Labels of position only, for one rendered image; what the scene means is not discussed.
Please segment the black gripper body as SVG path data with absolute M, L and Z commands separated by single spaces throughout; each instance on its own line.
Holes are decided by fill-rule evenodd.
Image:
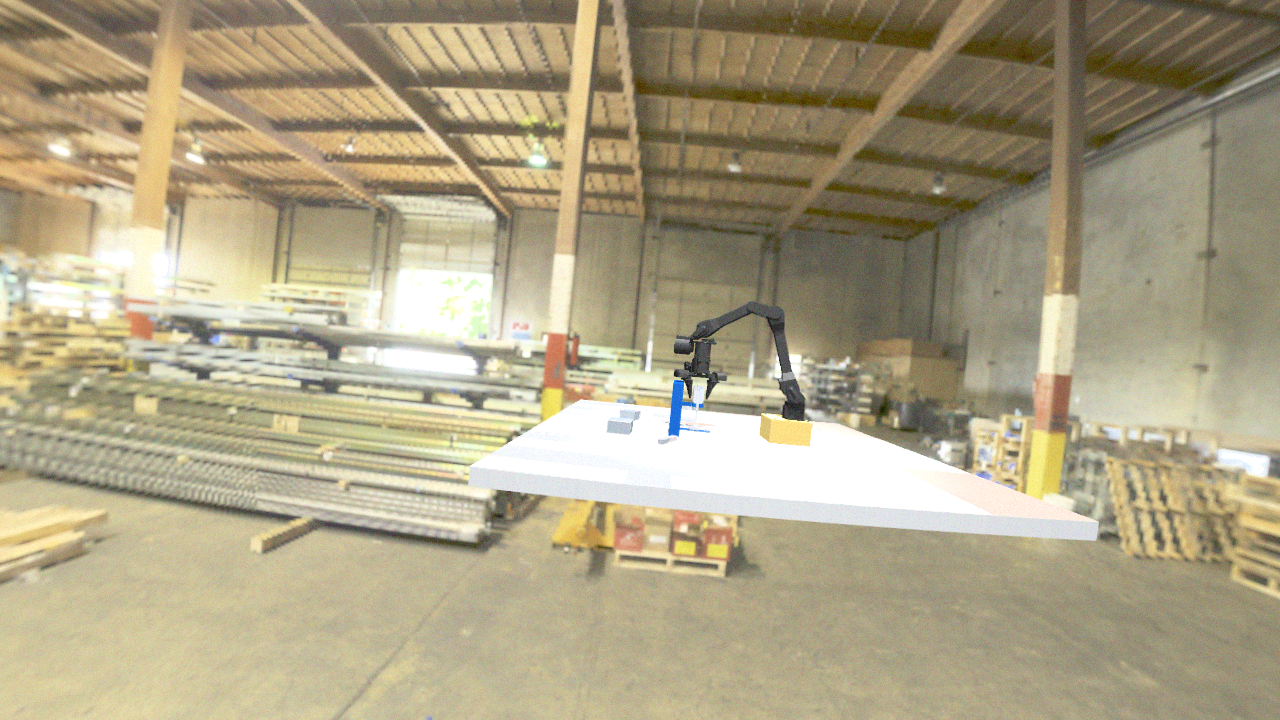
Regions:
M 713 372 L 710 374 L 709 372 L 710 357 L 694 355 L 692 361 L 694 361 L 692 372 L 675 369 L 675 377 L 680 377 L 684 379 L 691 379 L 691 377 L 700 377 L 700 378 L 709 378 L 709 380 L 727 380 L 726 373 Z M 707 375 L 701 375 L 701 373 Z

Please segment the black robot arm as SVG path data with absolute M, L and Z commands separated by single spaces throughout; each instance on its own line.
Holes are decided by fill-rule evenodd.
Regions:
M 690 337 L 680 334 L 676 336 L 675 354 L 690 355 L 690 352 L 692 352 L 694 350 L 694 343 L 695 343 L 694 355 L 710 356 L 710 345 L 717 345 L 717 343 L 713 338 L 701 340 L 701 337 L 703 338 L 710 337 L 710 334 L 714 334 L 722 327 L 728 325 L 730 323 L 736 322 L 750 313 L 767 318 L 771 329 L 773 331 L 774 334 L 774 343 L 781 366 L 781 378 L 778 378 L 780 389 L 787 397 L 786 398 L 787 401 L 785 401 L 782 418 L 787 420 L 806 421 L 804 419 L 805 397 L 800 393 L 797 380 L 794 375 L 790 364 L 788 345 L 785 334 L 785 310 L 782 307 L 758 304 L 751 300 L 740 307 L 735 307 L 732 311 L 726 313 L 722 316 L 716 316 L 704 322 L 699 322 L 696 331 Z M 701 342 L 692 340 L 701 340 Z

